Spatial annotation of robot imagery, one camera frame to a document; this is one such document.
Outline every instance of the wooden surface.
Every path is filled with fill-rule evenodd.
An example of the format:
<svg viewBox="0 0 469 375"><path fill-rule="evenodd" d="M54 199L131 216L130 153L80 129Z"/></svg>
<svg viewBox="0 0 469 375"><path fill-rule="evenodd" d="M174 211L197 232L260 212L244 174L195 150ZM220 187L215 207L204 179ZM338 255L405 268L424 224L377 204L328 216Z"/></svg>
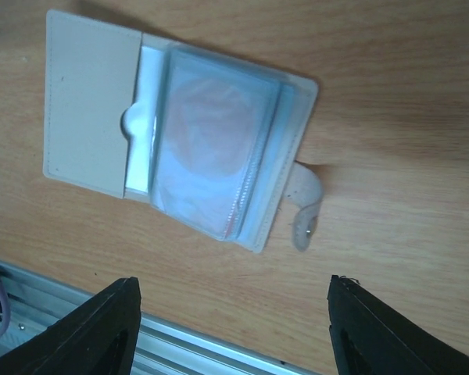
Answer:
<svg viewBox="0 0 469 375"><path fill-rule="evenodd" d="M52 7L320 81L299 152L327 192L311 249L290 245L290 205L253 255L46 180ZM469 355L469 1L0 0L0 259L92 292L135 275L146 312L322 373L345 274Z"/></svg>

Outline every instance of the snap closure strap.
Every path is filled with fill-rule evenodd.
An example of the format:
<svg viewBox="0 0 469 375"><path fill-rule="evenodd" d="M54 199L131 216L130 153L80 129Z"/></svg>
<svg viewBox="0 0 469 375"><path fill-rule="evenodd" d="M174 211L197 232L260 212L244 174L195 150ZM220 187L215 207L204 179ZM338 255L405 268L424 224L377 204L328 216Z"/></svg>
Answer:
<svg viewBox="0 0 469 375"><path fill-rule="evenodd" d="M323 198L320 179L313 171L294 162L283 196L300 208L292 226L292 243L303 252L309 247L318 223Z"/></svg>

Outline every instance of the wallet flap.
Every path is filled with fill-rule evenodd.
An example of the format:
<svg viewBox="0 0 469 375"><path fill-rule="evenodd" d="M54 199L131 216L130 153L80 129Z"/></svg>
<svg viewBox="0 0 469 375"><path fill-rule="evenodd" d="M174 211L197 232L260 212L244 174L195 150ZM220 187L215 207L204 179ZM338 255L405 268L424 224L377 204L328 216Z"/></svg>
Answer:
<svg viewBox="0 0 469 375"><path fill-rule="evenodd" d="M124 196L127 139L142 33L50 10L45 64L44 174Z"/></svg>

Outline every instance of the table top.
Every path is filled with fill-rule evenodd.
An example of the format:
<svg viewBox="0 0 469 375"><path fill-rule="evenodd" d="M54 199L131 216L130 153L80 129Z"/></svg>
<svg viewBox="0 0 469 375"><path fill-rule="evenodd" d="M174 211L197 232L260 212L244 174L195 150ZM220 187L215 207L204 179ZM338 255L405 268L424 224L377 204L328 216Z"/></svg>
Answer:
<svg viewBox="0 0 469 375"><path fill-rule="evenodd" d="M309 251L283 202L266 249L42 175L45 13L65 9L319 81L298 160L326 196ZM0 259L336 373L333 273L469 355L469 1L0 0Z"/></svg>

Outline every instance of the card holder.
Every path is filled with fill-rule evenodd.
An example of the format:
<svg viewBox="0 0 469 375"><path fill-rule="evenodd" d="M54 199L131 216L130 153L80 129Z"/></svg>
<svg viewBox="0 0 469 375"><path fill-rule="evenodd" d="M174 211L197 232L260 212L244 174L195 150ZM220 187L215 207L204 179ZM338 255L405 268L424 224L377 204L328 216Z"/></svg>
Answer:
<svg viewBox="0 0 469 375"><path fill-rule="evenodd" d="M294 159L313 81L54 10L46 48L47 177L254 252L285 191L301 208L292 241L307 248L322 190Z"/></svg>

